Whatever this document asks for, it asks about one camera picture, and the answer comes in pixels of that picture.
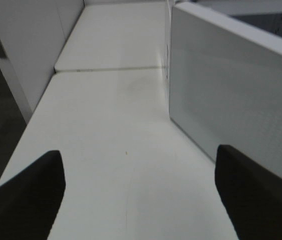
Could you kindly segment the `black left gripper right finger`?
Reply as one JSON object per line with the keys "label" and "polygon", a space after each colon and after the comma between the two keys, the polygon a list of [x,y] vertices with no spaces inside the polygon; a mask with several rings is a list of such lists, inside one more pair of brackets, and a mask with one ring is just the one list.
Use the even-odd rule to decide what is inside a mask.
{"label": "black left gripper right finger", "polygon": [[282,240],[282,178],[222,144],[214,180],[240,240]]}

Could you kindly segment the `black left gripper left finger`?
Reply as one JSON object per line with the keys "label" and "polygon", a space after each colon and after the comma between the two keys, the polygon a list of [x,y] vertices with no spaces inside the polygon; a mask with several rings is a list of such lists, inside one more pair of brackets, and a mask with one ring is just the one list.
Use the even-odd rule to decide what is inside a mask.
{"label": "black left gripper left finger", "polygon": [[66,188],[61,154],[51,150],[0,186],[0,240],[46,240]]}

